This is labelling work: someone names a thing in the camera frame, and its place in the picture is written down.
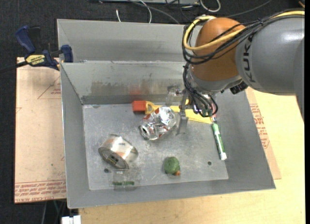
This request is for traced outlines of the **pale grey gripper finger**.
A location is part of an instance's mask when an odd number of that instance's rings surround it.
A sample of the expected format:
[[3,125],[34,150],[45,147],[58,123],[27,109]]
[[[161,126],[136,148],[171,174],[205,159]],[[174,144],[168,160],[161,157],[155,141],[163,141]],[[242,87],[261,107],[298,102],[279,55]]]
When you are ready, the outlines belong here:
[[187,131],[188,117],[181,116],[177,128],[177,135],[185,134]]

